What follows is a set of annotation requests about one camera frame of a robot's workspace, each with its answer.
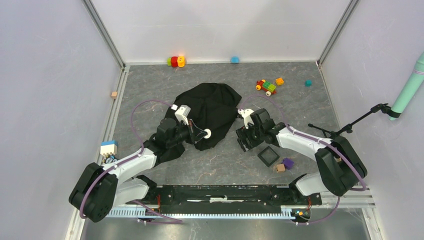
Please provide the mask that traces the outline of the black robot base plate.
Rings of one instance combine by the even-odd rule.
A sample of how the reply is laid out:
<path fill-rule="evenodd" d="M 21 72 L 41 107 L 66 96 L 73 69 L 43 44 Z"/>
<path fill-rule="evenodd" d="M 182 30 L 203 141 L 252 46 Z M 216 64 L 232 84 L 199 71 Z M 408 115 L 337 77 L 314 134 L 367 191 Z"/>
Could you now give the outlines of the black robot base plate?
<path fill-rule="evenodd" d="M 278 214 L 282 206 L 320 206 L 319 193 L 303 196 L 289 185 L 158 185 L 140 199 L 161 214 Z"/>

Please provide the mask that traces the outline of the black garment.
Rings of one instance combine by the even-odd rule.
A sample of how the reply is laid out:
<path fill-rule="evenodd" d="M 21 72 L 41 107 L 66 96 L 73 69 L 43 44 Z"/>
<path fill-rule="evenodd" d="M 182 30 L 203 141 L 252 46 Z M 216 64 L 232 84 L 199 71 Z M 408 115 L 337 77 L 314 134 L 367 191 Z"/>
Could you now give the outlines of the black garment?
<path fill-rule="evenodd" d="M 210 129 L 211 137 L 193 144 L 198 151 L 214 148 L 226 137 L 238 116 L 237 106 L 242 97 L 225 83 L 201 83 L 175 98 L 178 107 L 187 105 L 191 108 L 188 120 L 200 129 Z M 175 111 L 169 108 L 145 148 L 156 156 L 155 165 L 179 158 L 185 151 L 183 142 L 177 143 L 178 121 Z"/>

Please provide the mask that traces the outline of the white round brooch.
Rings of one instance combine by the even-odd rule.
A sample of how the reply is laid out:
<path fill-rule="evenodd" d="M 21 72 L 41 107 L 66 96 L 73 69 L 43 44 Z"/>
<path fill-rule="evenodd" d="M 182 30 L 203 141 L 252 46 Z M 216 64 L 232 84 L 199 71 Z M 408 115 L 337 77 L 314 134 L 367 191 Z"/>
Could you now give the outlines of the white round brooch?
<path fill-rule="evenodd" d="M 204 139 L 209 139 L 212 135 L 212 131 L 208 128 L 206 128 L 205 130 L 206 135 L 203 137 Z"/>

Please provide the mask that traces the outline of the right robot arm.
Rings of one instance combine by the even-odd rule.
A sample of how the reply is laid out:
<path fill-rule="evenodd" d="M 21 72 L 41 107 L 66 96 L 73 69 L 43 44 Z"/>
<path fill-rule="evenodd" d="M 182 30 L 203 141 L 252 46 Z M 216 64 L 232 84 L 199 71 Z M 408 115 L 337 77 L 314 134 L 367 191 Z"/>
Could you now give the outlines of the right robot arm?
<path fill-rule="evenodd" d="M 265 142 L 295 151 L 316 162 L 318 171 L 301 176 L 289 189 L 288 196 L 293 203 L 302 204 L 310 195 L 322 192 L 341 197 L 355 190 L 357 183 L 361 184 L 362 191 L 366 190 L 364 178 L 368 171 L 345 137 L 322 138 L 284 122 L 275 123 L 264 108 L 238 109 L 237 113 L 243 120 L 243 126 L 236 130 L 237 141 L 243 151 Z"/>

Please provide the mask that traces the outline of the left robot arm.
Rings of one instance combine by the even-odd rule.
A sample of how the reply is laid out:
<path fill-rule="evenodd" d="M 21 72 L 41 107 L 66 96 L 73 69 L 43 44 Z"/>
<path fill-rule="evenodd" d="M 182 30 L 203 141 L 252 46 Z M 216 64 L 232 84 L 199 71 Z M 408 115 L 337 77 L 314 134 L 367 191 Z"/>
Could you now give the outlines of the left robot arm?
<path fill-rule="evenodd" d="M 164 118 L 139 150 L 103 166 L 88 164 L 70 193 L 68 202 L 79 210 L 80 217 L 97 223 L 112 208 L 132 200 L 153 203 L 157 198 L 154 183 L 138 174 L 179 158 L 185 151 L 183 142 L 196 144 L 212 135 L 211 130 L 197 127 L 192 119 L 177 122 Z"/>

